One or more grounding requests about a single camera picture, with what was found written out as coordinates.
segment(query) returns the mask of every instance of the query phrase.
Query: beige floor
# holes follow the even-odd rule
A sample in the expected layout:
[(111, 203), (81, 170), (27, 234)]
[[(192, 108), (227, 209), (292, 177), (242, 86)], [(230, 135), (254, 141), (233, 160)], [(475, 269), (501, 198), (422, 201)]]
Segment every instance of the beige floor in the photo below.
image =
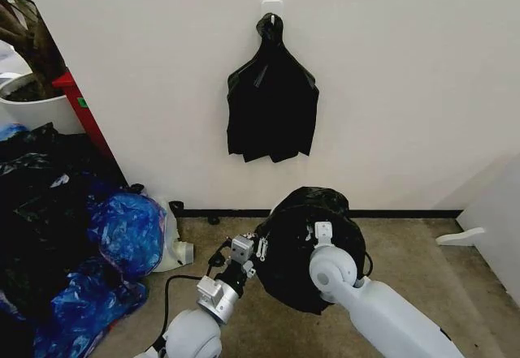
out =
[[(157, 337), (163, 323), (164, 282), (172, 274), (203, 275), (207, 258), (226, 235), (253, 231), (262, 219), (180, 221), (184, 240), (195, 243), (196, 261), (146, 279), (149, 299), (120, 321), (93, 358), (132, 358)], [(458, 232), (453, 220), (357, 219), (374, 258), (373, 279), (388, 283), (452, 337), (465, 357), (520, 356), (520, 311), (474, 248), (439, 248), (435, 237)], [(196, 283), (175, 280), (170, 319), (196, 308)], [(257, 278), (248, 282), (230, 323), (223, 328), (223, 357), (377, 357), (378, 352), (350, 325), (342, 308), (321, 317), (299, 313), (270, 297)]]

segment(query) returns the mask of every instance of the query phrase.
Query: white flower pot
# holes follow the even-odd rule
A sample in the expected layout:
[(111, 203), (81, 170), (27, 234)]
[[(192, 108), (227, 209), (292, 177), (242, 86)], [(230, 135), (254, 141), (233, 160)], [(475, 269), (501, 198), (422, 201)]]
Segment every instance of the white flower pot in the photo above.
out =
[(0, 85), (0, 105), (13, 118), (14, 122), (23, 124), (30, 130), (52, 122), (54, 128), (60, 133), (85, 132), (67, 96), (32, 102), (14, 102), (4, 99), (9, 93), (33, 80), (33, 74), (27, 74)]

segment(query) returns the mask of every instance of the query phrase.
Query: blue plastic bag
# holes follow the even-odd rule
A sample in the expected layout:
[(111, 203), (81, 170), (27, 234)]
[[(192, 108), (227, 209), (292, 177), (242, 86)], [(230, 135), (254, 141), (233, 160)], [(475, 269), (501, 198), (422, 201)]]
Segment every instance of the blue plastic bag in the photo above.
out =
[(161, 261), (165, 216), (148, 197), (117, 193), (94, 210), (89, 238), (124, 279), (136, 281)]
[(28, 131), (22, 124), (7, 124), (0, 127), (0, 141), (7, 140), (18, 132)]
[(101, 257), (91, 257), (68, 275), (69, 286), (52, 300), (52, 318), (37, 327), (34, 357), (83, 358), (108, 326), (146, 301), (140, 283), (127, 283)]

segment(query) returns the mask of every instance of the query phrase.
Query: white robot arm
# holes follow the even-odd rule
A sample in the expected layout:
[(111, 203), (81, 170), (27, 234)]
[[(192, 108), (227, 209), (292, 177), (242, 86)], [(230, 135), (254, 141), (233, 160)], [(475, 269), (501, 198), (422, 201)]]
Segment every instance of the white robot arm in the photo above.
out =
[[(331, 244), (332, 225), (316, 222), (318, 244), (310, 258), (310, 277), (322, 298), (338, 303), (350, 314), (356, 329), (387, 358), (463, 358), (449, 336), (410, 302), (385, 283), (368, 277), (357, 280), (357, 267), (344, 250)], [(261, 239), (257, 256), (265, 256)], [(197, 285), (200, 309), (183, 311), (155, 343), (136, 358), (216, 358), (222, 351), (220, 326), (242, 296), (247, 278), (254, 276), (254, 241), (238, 235), (232, 241), (231, 261), (215, 280), (204, 277)]]
[(332, 226), (317, 222), (318, 245), (310, 258), (310, 277), (322, 298), (338, 303), (350, 321), (387, 358), (463, 358), (442, 329), (390, 286), (368, 277), (357, 280), (353, 258), (331, 244)]

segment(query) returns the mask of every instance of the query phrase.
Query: potted plant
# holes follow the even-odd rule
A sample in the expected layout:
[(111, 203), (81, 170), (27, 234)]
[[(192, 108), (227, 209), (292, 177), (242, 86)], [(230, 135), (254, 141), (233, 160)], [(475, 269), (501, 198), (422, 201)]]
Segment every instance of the potted plant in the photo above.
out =
[(67, 98), (52, 85), (67, 68), (32, 0), (0, 0), (0, 40), (32, 71), (0, 85), (0, 110), (29, 128), (52, 121), (63, 133), (82, 132)]

